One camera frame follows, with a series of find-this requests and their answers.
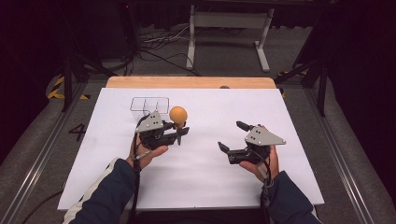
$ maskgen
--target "gray floor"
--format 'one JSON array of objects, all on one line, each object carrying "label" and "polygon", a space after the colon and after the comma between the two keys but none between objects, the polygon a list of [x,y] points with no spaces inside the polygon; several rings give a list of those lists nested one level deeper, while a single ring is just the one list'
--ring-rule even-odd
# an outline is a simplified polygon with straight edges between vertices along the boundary
[{"label": "gray floor", "polygon": [[[252,47],[253,41],[260,36],[259,31],[244,30],[238,35],[229,35],[220,30],[203,31],[197,36],[194,67],[205,77],[274,78],[277,73],[291,69],[309,32],[309,28],[271,29],[264,45],[271,72],[264,73]],[[166,58],[177,53],[186,54],[187,47],[188,41],[180,39],[152,52]],[[141,55],[148,60],[157,60],[144,52]],[[186,58],[182,55],[168,60],[180,66],[186,63]],[[110,66],[113,63],[108,61],[105,65]],[[134,64],[130,64],[128,69],[132,67],[132,76],[193,76],[192,73],[163,61],[148,62],[135,58]],[[73,109],[68,112],[67,119],[62,119],[63,100],[51,99],[3,162],[0,167],[2,220],[7,215],[11,220],[9,223],[21,223],[35,206],[61,189],[81,143],[76,140],[76,134],[68,132],[80,123],[89,124],[99,90],[106,85],[106,80],[99,77],[103,76],[92,77],[84,86],[83,93],[92,98],[77,100]],[[279,87],[285,90],[285,104],[325,200],[325,204],[317,206],[318,217],[323,223],[396,223],[395,208],[336,103],[331,82],[328,83],[326,95],[326,118],[320,118],[312,106],[316,88],[303,90],[297,84],[298,80],[299,77],[295,77]],[[51,142],[49,137],[56,130],[60,118],[64,121],[64,126],[59,130],[59,137]],[[27,190],[26,197],[23,197],[25,200],[13,202],[24,184],[25,177],[34,167],[35,159],[43,147],[50,143],[53,143],[53,147],[49,148],[50,154],[47,162],[43,164],[44,169],[39,170],[37,179],[33,179],[33,188]],[[341,163],[346,164],[346,167],[340,168],[340,161],[334,157],[334,148],[342,156]],[[361,196],[353,195],[355,191],[350,191],[350,183],[357,187]],[[353,196],[361,198],[361,202],[356,203]],[[27,223],[60,223],[64,211],[56,210],[59,199],[60,196],[57,196],[46,202]],[[21,206],[11,206],[17,202]]]}]

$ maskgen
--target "orange ball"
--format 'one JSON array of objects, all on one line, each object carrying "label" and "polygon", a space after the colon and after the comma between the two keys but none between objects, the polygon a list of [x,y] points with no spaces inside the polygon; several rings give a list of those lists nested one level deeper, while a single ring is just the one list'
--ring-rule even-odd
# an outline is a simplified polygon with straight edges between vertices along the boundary
[{"label": "orange ball", "polygon": [[169,112],[170,119],[177,124],[184,124],[187,120],[187,111],[181,106],[174,106]]}]

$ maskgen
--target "jacket sleeve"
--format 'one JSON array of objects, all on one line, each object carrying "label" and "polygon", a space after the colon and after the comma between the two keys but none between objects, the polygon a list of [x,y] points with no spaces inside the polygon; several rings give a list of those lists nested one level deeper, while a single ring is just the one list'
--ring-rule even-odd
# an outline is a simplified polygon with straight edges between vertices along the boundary
[{"label": "jacket sleeve", "polygon": [[321,223],[313,214],[314,206],[300,189],[282,171],[268,189],[269,214],[277,224]]},{"label": "jacket sleeve", "polygon": [[134,195],[134,169],[114,159],[81,200],[64,215],[63,223],[120,223],[120,215]]}]

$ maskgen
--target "white paper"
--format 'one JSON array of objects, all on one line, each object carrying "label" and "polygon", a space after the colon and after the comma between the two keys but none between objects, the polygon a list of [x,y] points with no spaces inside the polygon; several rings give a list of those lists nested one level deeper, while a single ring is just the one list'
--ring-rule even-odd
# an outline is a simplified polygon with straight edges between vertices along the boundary
[{"label": "white paper", "polygon": [[288,173],[312,204],[324,203],[279,90],[104,88],[58,209],[76,203],[112,159],[127,158],[136,127],[130,111],[134,97],[168,97],[170,108],[186,109],[190,127],[181,146],[170,146],[142,171],[137,209],[260,206],[262,183],[239,165],[231,165],[219,149],[218,141],[230,149],[246,146],[248,133],[236,126],[238,120],[260,123],[284,138],[287,144],[276,147],[280,170]]}]

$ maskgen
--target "floor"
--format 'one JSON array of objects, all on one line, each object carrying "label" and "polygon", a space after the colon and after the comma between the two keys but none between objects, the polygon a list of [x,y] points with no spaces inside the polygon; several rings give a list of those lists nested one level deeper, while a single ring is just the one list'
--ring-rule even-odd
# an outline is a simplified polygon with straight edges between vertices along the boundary
[{"label": "floor", "polygon": [[[173,29],[185,27],[179,25]],[[271,71],[264,73],[252,47],[260,31],[204,29],[196,36],[194,69],[205,77],[275,78],[279,72],[291,69],[310,30],[271,29],[264,45]],[[159,34],[152,28],[142,31],[146,32]],[[183,67],[187,60],[183,54],[188,48],[184,38],[188,36],[149,52]],[[141,52],[125,70],[114,72],[131,76],[194,76],[169,62]],[[118,63],[105,60],[104,66]],[[49,84],[49,90],[56,79]],[[300,79],[294,77],[278,87],[285,91],[285,104],[325,201],[317,206],[318,217],[323,223],[396,223],[394,205],[348,126],[334,98],[331,81],[328,81],[323,118],[315,107],[317,85],[302,89]],[[90,95],[90,99],[76,100],[64,113],[64,101],[50,99],[21,136],[0,167],[1,223],[22,223],[38,204],[62,189],[82,142],[78,134],[69,132],[80,124],[89,125],[99,91],[105,85],[103,75],[92,75],[86,84],[75,83],[75,95]],[[49,199],[26,223],[60,223],[64,211],[56,209],[59,199],[60,195]]]}]

